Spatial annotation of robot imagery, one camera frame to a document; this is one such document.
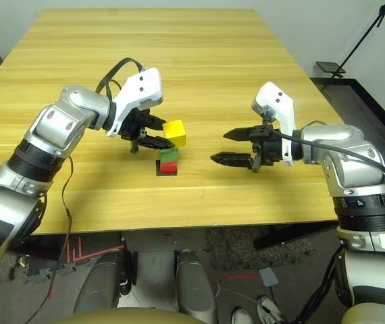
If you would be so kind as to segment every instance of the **green cube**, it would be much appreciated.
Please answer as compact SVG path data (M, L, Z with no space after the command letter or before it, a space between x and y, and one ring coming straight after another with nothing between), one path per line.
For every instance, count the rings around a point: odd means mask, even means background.
M171 163L177 162L178 160L178 149L176 147L169 148L168 150L160 150L159 152L160 163Z

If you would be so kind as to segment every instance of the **small gray tag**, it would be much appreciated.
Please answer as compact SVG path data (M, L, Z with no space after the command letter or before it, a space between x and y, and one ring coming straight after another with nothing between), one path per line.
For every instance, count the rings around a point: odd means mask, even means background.
M266 287L274 286L279 283L271 267L259 270L260 278Z

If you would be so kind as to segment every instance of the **wooden table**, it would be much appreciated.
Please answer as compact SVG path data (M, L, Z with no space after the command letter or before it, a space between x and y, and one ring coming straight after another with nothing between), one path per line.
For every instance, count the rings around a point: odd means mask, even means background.
M120 59L157 67L164 102L153 113L181 119L187 145L176 177L156 177L157 152L88 130L73 153L66 200L73 232L152 227L266 224L335 219L322 169L282 163L261 173L215 164L220 151L251 152L222 138L260 123L251 102L271 80L295 102L298 127L341 120L304 71L252 10L45 10L0 67L0 163L38 112L66 84L91 89ZM124 68L121 83L135 73ZM68 162L49 191L38 233L63 232L60 190Z

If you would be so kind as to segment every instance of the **red cube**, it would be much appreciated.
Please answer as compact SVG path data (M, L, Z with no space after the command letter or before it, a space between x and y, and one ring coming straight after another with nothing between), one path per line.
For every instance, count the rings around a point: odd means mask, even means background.
M159 165L159 172L161 173L176 173L178 171L177 162L161 163Z

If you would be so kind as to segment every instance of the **wall baseboard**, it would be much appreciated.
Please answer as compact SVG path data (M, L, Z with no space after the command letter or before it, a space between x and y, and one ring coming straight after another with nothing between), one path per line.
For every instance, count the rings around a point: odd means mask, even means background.
M310 78L316 85L350 86L353 91L371 109L374 115L385 125L385 110L383 107L366 91L366 89L356 79L329 79L329 78Z

